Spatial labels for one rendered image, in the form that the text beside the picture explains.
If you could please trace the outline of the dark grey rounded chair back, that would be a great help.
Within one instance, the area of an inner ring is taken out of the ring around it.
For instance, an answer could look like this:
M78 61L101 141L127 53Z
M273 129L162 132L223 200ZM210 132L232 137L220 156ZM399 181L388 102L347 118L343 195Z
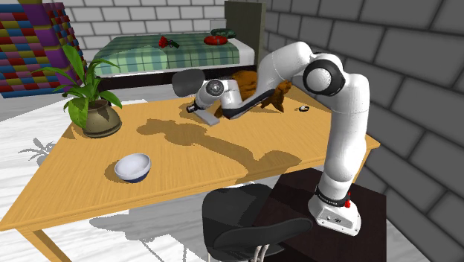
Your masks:
M205 75L200 69L176 72L172 77L173 91L178 97L194 95L202 87Z

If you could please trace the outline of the bed with green plaid blanket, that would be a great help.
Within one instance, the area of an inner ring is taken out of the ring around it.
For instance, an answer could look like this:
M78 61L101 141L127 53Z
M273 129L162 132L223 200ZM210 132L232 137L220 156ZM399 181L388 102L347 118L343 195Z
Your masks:
M260 62L265 27L264 3L225 2L225 27L236 33L224 45L208 45L205 33L174 33L164 36L180 47L159 46L160 35L118 36L95 59L110 62L96 67L102 79L100 91L170 84L177 71L197 68L206 78L237 71L255 71Z

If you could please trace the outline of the light wooden table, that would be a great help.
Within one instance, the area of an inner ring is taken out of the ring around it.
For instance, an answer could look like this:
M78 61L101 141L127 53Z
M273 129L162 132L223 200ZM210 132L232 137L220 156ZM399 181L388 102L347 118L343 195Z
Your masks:
M214 127L186 113L169 86L120 90L121 129L86 138L59 95L0 118L0 262L48 262L17 230L41 218L71 262L203 262L203 196L223 185L272 185L282 173L323 164L330 111L298 89L284 112L256 108ZM115 174L144 153L144 180Z

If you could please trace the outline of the brown plush toy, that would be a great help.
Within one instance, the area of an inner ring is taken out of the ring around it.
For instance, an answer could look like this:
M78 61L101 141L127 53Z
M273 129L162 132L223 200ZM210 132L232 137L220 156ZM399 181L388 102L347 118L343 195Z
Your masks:
M248 99L252 96L257 88L257 73L255 71L238 71L233 73L231 76L220 77L220 80L235 80L238 83L239 93L243 100ZM271 97L266 98L261 103L261 108L264 109L269 104L272 104L275 109L280 112L284 112L283 100L285 94L289 92L292 87L292 83L289 80L282 80L277 85L274 93Z

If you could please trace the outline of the white bowl with blue base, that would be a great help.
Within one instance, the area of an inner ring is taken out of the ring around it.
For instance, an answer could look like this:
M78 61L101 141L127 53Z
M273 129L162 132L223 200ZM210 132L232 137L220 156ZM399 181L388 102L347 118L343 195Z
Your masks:
M151 169L151 159L144 153L123 157L115 165L115 174L125 182L137 183L146 178Z

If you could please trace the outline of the green plant in brown pot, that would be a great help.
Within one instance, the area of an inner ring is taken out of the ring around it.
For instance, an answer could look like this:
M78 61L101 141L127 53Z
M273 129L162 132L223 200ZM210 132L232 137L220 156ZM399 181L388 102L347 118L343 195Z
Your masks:
M121 108L122 103L112 92L98 89L102 79L94 73L99 64L105 63L113 66L114 63L98 59L92 61L90 66L84 69L83 61L75 48L64 45L62 49L82 83L79 85L60 68L44 67L42 70L57 73L70 81L54 89L55 92L62 89L64 97L73 96L65 103L63 109L68 111L71 121L83 130L83 134L90 138L102 138L117 132L122 122L111 105Z

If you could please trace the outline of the black office chair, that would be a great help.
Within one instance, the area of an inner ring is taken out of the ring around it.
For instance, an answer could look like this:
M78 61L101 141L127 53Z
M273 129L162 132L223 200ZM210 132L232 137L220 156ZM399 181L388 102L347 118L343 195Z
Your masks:
M266 262L266 257L284 251L281 242L312 228L307 218L254 226L270 193L269 186L251 183L216 189L205 196L202 228L209 260Z

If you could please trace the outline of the multicoloured checkered furniture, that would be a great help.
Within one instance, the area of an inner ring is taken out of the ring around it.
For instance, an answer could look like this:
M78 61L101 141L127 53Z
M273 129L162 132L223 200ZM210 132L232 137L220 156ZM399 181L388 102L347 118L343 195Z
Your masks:
M0 96L52 94L70 79L82 81L65 56L69 45L86 61L60 1L0 1Z

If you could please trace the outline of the dark robot stand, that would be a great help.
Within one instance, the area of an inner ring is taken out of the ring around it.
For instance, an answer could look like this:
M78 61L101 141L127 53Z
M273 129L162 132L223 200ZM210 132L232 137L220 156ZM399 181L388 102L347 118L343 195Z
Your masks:
M321 174L309 168L281 175L254 225L269 226L300 217L314 220L307 205ZM282 242L285 250L264 262L387 262L386 196L356 184L350 192L361 215L356 236L313 223L311 230Z

